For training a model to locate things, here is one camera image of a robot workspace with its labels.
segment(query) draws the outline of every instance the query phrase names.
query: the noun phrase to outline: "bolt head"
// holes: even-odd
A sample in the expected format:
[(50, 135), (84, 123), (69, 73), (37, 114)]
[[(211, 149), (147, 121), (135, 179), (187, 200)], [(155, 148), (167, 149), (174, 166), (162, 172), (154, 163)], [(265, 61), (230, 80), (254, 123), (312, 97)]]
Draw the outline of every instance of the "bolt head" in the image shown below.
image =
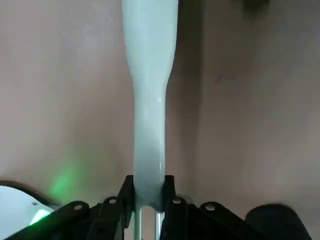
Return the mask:
[(114, 199), (114, 198), (109, 200), (109, 203), (110, 203), (110, 204), (115, 204), (116, 202), (117, 202), (117, 200)]
[(172, 202), (174, 204), (180, 204), (181, 203), (181, 199), (179, 197), (176, 197), (175, 199), (172, 200)]
[(78, 210), (80, 210), (80, 209), (82, 209), (82, 205), (81, 205), (81, 204), (79, 204), (79, 205), (77, 205), (77, 206), (74, 207), (74, 210), (76, 210), (76, 211), (78, 211)]
[(205, 206), (205, 209), (206, 209), (207, 211), (212, 212), (212, 211), (216, 210), (216, 207), (215, 207), (214, 205), (212, 205), (211, 203), (209, 203), (209, 204), (207, 204), (207, 205)]

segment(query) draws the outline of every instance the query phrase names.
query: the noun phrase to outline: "green light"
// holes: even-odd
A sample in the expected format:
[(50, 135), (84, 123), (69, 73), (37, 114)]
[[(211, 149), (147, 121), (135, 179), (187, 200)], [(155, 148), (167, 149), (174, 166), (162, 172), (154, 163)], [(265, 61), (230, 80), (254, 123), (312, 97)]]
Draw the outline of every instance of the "green light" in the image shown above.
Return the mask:
[(48, 216), (50, 214), (49, 211), (44, 210), (44, 209), (40, 209), (36, 212), (36, 214), (34, 215), (32, 221), (30, 222), (29, 226), (38, 222), (39, 220), (43, 219), (44, 217)]

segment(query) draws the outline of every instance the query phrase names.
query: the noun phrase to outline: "white handle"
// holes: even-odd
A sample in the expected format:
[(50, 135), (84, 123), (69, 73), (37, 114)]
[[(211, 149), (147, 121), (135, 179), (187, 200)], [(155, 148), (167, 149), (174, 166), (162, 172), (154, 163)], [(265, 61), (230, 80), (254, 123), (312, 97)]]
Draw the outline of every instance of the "white handle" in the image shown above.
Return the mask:
[(176, 50), (178, 0), (122, 0), (122, 11), (134, 86), (133, 183), (140, 240), (141, 207), (159, 210), (165, 180), (166, 88)]

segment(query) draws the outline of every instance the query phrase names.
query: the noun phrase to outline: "white plastic part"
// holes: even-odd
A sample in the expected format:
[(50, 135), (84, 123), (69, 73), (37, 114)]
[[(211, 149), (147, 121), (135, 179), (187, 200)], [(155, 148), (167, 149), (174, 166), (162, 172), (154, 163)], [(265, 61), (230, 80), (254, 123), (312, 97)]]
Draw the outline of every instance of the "white plastic part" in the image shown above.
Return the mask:
[(0, 239), (6, 239), (29, 226), (40, 210), (54, 211), (23, 191), (0, 186)]
[(178, 0), (122, 0), (122, 12), (134, 87), (135, 239), (140, 240), (141, 208), (159, 210), (165, 181), (166, 88), (176, 50)]

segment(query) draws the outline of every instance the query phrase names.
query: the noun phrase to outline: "screw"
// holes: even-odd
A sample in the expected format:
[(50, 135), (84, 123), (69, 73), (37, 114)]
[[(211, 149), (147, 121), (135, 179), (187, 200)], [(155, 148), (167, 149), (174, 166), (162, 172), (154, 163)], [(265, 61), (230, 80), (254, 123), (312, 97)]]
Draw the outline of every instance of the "screw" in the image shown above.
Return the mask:
[(205, 206), (205, 209), (210, 212), (216, 210), (215, 206), (210, 203)]
[(110, 204), (115, 204), (116, 202), (117, 202), (117, 200), (114, 199), (114, 198), (109, 200), (109, 203), (110, 203)]
[(75, 206), (73, 209), (76, 210), (76, 211), (77, 211), (77, 210), (80, 210), (80, 209), (82, 209), (82, 205), (79, 204), (79, 205)]
[(172, 200), (172, 202), (174, 204), (180, 204), (181, 203), (181, 199), (179, 197), (176, 197), (175, 199)]

